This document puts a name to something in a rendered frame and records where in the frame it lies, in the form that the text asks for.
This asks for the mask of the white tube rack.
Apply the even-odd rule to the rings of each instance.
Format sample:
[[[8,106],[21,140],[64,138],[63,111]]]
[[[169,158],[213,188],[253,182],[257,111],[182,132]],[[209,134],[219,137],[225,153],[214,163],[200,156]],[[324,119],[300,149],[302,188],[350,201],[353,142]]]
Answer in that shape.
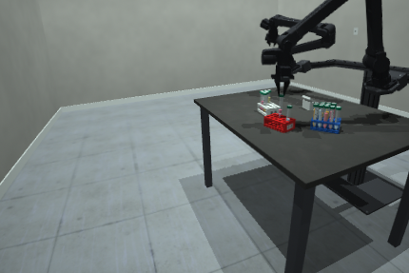
[[[265,111],[261,110],[260,107],[264,108]],[[267,116],[267,115],[270,115],[270,114],[273,114],[273,113],[279,113],[279,106],[275,105],[272,102],[268,103],[268,105],[266,105],[266,106],[258,103],[258,111],[262,115]]]

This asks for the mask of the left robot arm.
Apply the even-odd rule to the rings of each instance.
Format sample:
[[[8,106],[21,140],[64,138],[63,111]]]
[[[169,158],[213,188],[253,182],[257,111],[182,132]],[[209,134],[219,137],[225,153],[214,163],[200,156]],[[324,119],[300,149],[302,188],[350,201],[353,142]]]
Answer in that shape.
[[[298,24],[280,35],[277,39],[277,48],[263,49],[262,65],[282,64],[282,66],[276,65],[276,77],[281,77],[280,72],[282,72],[281,81],[289,81],[291,77],[291,65],[285,65],[289,64],[289,52],[291,52],[291,49],[297,45],[297,42],[299,42],[308,31],[317,26],[322,20],[347,1],[348,0],[325,0]],[[388,90],[396,85],[398,80],[391,79],[389,73],[390,60],[386,57],[386,52],[384,52],[382,41],[382,2],[381,0],[365,0],[365,5],[367,49],[362,58],[362,63],[365,65],[365,68],[369,68],[369,70],[373,71],[373,75],[371,75],[373,81],[371,81],[371,79],[368,80],[366,85]],[[288,33],[289,35],[287,35]]]

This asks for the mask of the red lego-style plate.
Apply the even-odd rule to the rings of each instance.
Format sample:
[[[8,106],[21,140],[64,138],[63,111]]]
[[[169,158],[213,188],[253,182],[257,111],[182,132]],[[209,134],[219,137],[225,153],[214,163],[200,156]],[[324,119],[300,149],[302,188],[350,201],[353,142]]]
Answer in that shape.
[[[290,121],[286,121],[286,116],[281,115],[279,117],[278,113],[273,113],[264,116],[263,125],[265,127],[270,127],[272,129],[278,130],[282,133],[290,131],[295,128],[296,119],[290,118]]]

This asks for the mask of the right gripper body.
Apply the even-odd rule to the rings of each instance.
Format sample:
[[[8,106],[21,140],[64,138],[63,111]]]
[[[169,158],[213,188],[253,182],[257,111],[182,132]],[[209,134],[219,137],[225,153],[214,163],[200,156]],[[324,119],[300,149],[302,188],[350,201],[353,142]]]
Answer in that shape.
[[[273,34],[273,35],[271,35],[270,33],[268,35],[268,33],[267,33],[266,36],[265,36],[265,40],[267,40],[267,43],[277,44],[277,39],[278,39],[279,36],[280,35],[279,34],[277,35],[277,33]]]

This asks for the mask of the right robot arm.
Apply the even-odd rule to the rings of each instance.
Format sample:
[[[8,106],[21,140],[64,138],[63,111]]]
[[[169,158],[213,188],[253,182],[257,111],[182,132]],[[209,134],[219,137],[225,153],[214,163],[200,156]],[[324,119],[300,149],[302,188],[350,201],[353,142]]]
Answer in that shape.
[[[260,27],[263,29],[268,30],[268,27],[270,29],[268,30],[268,35],[270,34],[276,34],[278,35],[278,26],[279,27],[287,27],[287,28],[292,28],[296,24],[299,23],[298,19],[294,18],[288,18],[282,15],[275,15],[271,17],[270,19],[270,25],[268,26],[268,19],[264,18],[260,24]],[[294,58],[293,54],[296,53],[301,53],[313,49],[322,49],[326,48],[329,49],[332,45],[335,44],[335,39],[336,39],[336,27],[333,24],[328,24],[328,23],[319,23],[317,26],[315,26],[313,29],[311,29],[309,32],[314,32],[316,35],[321,36],[322,39],[314,40],[302,44],[296,45],[294,48],[291,49],[290,53],[290,59],[289,59],[289,65],[291,65],[291,71],[294,71],[297,68],[300,68],[301,65],[297,65]]]

